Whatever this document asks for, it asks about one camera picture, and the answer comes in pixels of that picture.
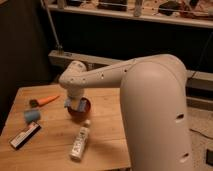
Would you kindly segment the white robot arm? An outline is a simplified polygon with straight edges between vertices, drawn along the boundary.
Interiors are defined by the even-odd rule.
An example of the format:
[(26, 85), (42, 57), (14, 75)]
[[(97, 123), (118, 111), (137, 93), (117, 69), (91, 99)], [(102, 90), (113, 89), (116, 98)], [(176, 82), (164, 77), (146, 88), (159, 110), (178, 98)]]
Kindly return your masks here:
[(86, 88), (120, 89), (132, 171), (194, 171), (186, 103), (187, 70), (170, 54), (86, 69), (73, 61), (59, 78), (69, 99)]

